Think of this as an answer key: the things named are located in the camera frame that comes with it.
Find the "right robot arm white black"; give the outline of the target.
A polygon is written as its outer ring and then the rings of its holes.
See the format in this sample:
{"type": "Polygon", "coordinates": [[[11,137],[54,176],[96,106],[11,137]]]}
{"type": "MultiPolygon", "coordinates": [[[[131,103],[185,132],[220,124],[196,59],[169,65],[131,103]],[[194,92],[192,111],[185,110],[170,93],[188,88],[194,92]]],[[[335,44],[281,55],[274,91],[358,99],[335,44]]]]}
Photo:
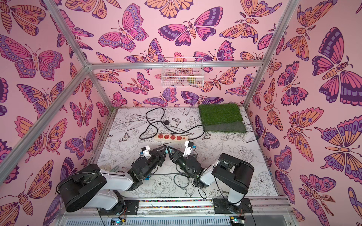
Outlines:
{"type": "Polygon", "coordinates": [[[230,189],[225,198],[227,203],[236,207],[241,205],[255,171],[253,165],[222,153],[215,164],[203,168],[195,157],[185,157],[181,151],[170,146],[166,150],[170,160],[192,179],[195,186],[205,188],[220,181],[230,189]]]}

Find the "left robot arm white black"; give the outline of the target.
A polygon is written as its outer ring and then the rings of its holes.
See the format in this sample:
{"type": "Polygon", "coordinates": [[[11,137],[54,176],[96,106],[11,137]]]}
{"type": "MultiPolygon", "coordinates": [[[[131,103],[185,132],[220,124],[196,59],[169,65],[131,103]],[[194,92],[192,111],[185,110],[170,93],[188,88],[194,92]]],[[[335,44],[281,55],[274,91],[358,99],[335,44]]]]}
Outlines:
{"type": "Polygon", "coordinates": [[[97,208],[104,216],[123,214],[126,203],[120,193],[136,190],[153,170],[161,167],[166,159],[166,148],[166,145],[161,146],[151,150],[148,156],[138,158],[127,173],[110,172],[91,164],[68,176],[56,188],[66,211],[97,208]]]}

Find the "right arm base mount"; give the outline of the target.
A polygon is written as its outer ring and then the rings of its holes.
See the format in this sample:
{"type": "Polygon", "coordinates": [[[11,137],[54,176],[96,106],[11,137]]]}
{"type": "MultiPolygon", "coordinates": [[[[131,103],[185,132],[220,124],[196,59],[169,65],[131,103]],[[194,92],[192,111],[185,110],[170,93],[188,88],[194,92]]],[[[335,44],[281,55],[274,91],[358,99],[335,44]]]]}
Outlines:
{"type": "Polygon", "coordinates": [[[211,203],[214,206],[215,214],[240,214],[253,213],[250,199],[246,198],[240,204],[231,204],[227,199],[213,198],[211,203]]]}

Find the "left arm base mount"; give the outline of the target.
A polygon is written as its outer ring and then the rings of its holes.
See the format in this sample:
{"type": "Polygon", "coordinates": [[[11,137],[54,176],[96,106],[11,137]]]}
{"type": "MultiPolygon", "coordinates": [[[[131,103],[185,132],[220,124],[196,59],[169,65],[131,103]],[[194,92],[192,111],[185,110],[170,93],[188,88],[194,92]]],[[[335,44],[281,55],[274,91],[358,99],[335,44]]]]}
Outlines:
{"type": "Polygon", "coordinates": [[[115,215],[126,215],[133,216],[137,215],[139,209],[139,200],[122,200],[117,203],[110,210],[106,210],[104,208],[99,209],[100,216],[115,216],[115,215]]]}

